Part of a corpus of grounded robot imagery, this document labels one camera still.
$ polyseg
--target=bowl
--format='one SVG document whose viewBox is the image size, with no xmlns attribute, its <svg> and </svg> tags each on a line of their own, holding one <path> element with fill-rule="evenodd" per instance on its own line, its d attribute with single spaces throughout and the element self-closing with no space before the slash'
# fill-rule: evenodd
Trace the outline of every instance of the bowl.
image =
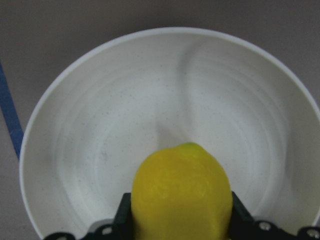
<svg viewBox="0 0 320 240">
<path fill-rule="evenodd" d="M 20 186 L 43 238 L 116 213 L 151 153 L 195 142 L 254 216 L 319 223 L 320 113 L 299 79 L 244 40 L 168 27 L 109 41 L 50 85 L 26 127 Z"/>
</svg>

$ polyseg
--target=bowl rim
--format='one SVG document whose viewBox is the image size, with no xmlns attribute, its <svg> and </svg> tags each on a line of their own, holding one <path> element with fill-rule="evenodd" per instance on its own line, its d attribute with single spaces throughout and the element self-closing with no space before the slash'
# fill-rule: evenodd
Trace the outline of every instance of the bowl rim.
<svg viewBox="0 0 320 240">
<path fill-rule="evenodd" d="M 152 29 L 146 29 L 141 30 L 129 34 L 125 34 L 122 36 L 119 36 L 117 38 L 114 38 L 110 41 L 107 41 L 89 52 L 85 53 L 84 55 L 80 56 L 77 60 L 75 60 L 73 63 L 71 63 L 67 68 L 65 68 L 56 78 L 53 80 L 53 82 L 49 85 L 49 87 L 45 90 L 44 94 L 39 99 L 38 103 L 36 104 L 34 110 L 32 111 L 32 114 L 29 118 L 29 121 L 27 123 L 27 126 L 25 128 L 22 144 L 21 144 L 21 151 L 20 151 L 20 163 L 19 163 L 19 184 L 20 184 L 20 190 L 22 194 L 22 200 L 24 207 L 26 209 L 27 215 L 36 231 L 38 236 L 41 238 L 45 237 L 42 236 L 41 231 L 36 224 L 36 221 L 33 218 L 32 212 L 28 205 L 28 200 L 26 197 L 26 189 L 25 189 L 25 181 L 24 181 L 24 165 L 25 165 L 25 154 L 26 154 L 26 145 L 30 138 L 30 132 L 32 128 L 34 127 L 35 119 L 37 118 L 39 112 L 41 111 L 44 103 L 46 102 L 47 98 L 50 96 L 50 94 L 55 90 L 55 88 L 58 87 L 58 85 L 77 67 L 81 66 L 83 63 L 85 63 L 87 60 L 93 58 L 97 54 L 101 53 L 102 51 L 112 48 L 116 45 L 119 45 L 121 43 L 125 43 L 134 39 L 149 37 L 149 36 L 155 36 L 155 35 L 162 35 L 162 34 L 194 34 L 194 35 L 203 35 L 206 37 L 212 37 L 212 38 L 218 38 L 221 40 L 224 40 L 226 42 L 230 42 L 233 44 L 236 44 L 238 46 L 241 46 L 243 48 L 246 48 L 248 50 L 251 50 L 252 52 L 255 52 L 256 54 L 260 55 L 261 57 L 267 59 L 269 62 L 274 64 L 276 67 L 281 69 L 291 80 L 292 83 L 295 84 L 303 93 L 303 95 L 306 97 L 308 102 L 311 104 L 311 107 L 314 111 L 314 113 L 317 116 L 317 119 L 320 123 L 320 110 L 317 106 L 317 103 L 315 99 L 312 97 L 311 93 L 308 91 L 308 89 L 304 86 L 304 84 L 300 81 L 300 79 L 280 60 L 278 60 L 275 56 L 268 53 L 267 51 L 263 50 L 262 48 L 256 46 L 253 43 L 248 42 L 247 40 L 241 39 L 239 37 L 219 32 L 212 29 L 206 29 L 206 28 L 197 28 L 197 27 L 180 27 L 180 26 L 173 26 L 173 27 L 159 27 L 159 28 L 152 28 Z M 313 225 L 320 225 L 320 206 L 319 210 L 316 214 L 316 217 L 312 223 Z"/>
</svg>

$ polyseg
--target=blue tape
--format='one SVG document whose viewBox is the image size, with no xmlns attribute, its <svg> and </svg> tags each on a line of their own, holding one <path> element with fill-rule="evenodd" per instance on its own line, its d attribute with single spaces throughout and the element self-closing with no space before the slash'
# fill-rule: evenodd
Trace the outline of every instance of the blue tape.
<svg viewBox="0 0 320 240">
<path fill-rule="evenodd" d="M 6 126 L 8 128 L 11 141 L 15 153 L 19 159 L 22 139 L 24 132 L 22 131 L 19 118 L 16 112 L 14 101 L 12 100 L 6 76 L 0 63 L 0 107 Z"/>
</svg>

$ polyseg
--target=gray surface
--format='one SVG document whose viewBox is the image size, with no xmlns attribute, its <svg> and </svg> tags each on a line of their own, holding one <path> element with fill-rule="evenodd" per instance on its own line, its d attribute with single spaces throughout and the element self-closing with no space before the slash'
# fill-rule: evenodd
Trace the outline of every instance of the gray surface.
<svg viewBox="0 0 320 240">
<path fill-rule="evenodd" d="M 1 1 L 0 60 L 22 128 L 55 77 L 92 48 L 139 30 L 186 26 L 245 39 L 287 65 L 320 104 L 318 0 Z M 0 114 L 0 239 L 39 239 Z"/>
</svg>

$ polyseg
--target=yellow lemon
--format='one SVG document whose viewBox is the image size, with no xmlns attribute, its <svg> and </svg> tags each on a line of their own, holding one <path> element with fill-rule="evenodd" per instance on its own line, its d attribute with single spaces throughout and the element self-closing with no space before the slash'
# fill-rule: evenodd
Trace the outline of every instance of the yellow lemon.
<svg viewBox="0 0 320 240">
<path fill-rule="evenodd" d="M 135 240 L 225 240 L 232 212 L 229 180 L 196 143 L 159 150 L 136 172 Z"/>
</svg>

